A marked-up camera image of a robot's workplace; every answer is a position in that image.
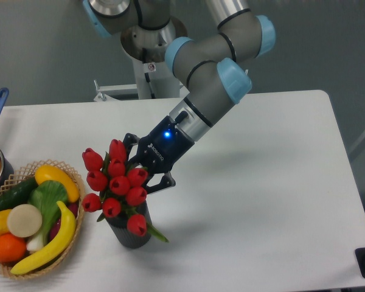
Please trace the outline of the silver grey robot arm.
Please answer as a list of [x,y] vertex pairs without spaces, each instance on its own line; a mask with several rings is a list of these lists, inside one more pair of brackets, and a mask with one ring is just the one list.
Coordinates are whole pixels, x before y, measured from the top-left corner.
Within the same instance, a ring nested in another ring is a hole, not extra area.
[[148,193],[172,187],[174,163],[251,90],[240,63],[270,51],[276,42],[272,22],[251,12],[246,1],[207,1],[217,34],[197,42],[170,13],[169,1],[84,1],[85,12],[98,33],[120,34],[133,62],[140,99],[188,94],[145,137],[126,134],[127,149],[137,147],[131,166],[160,174]]

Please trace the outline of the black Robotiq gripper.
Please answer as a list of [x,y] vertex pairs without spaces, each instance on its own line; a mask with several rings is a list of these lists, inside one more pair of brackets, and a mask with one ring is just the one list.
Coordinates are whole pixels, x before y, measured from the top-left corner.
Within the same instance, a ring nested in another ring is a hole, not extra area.
[[127,154],[125,165],[140,164],[151,174],[144,183],[144,189],[152,194],[176,186],[170,171],[194,145],[194,141],[177,128],[170,116],[166,116],[145,137],[127,133],[123,145]]

